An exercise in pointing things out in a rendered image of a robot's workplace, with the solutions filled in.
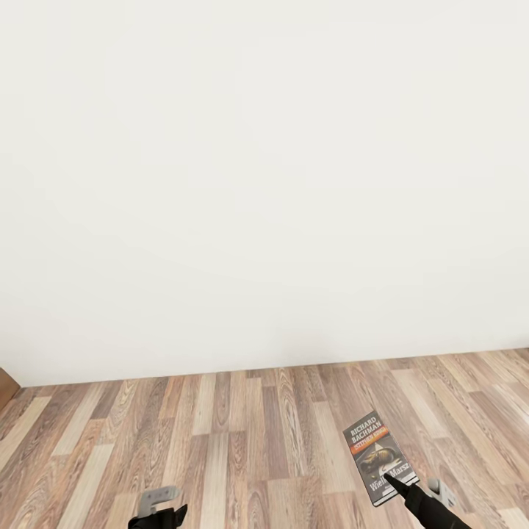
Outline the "hardback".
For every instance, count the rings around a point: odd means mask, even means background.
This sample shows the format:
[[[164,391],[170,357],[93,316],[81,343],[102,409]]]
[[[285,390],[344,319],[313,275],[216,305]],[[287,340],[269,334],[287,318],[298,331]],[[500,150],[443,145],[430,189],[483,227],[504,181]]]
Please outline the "hardback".
[[[420,479],[385,425],[372,411],[343,431],[372,504],[377,508],[398,495],[384,478],[389,474],[411,487]]]

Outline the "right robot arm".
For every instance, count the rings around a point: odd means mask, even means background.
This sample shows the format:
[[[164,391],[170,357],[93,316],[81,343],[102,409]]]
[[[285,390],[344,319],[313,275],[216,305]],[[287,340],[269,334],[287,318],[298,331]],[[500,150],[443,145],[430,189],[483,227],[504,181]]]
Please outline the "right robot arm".
[[[389,474],[384,474],[384,478],[405,498],[404,506],[424,529],[472,529],[448,510],[449,506],[456,506],[456,498],[441,478],[427,478],[430,490],[426,492],[415,483],[409,487]]]

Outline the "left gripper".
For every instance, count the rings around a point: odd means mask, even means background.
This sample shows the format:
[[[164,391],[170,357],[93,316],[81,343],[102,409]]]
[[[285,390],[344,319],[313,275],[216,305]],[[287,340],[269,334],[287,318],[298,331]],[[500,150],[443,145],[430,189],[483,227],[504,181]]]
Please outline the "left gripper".
[[[181,527],[187,512],[187,504],[177,511],[174,508],[162,509],[147,517],[134,517],[128,523],[128,529],[177,529]]]

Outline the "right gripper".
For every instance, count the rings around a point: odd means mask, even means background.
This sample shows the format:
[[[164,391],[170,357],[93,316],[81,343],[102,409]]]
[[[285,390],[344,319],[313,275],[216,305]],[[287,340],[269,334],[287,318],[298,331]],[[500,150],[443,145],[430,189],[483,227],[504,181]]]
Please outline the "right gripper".
[[[384,474],[384,478],[405,498],[404,506],[415,515],[424,529],[453,529],[454,523],[461,520],[441,503],[429,497],[417,484],[412,483],[409,487],[389,474]]]

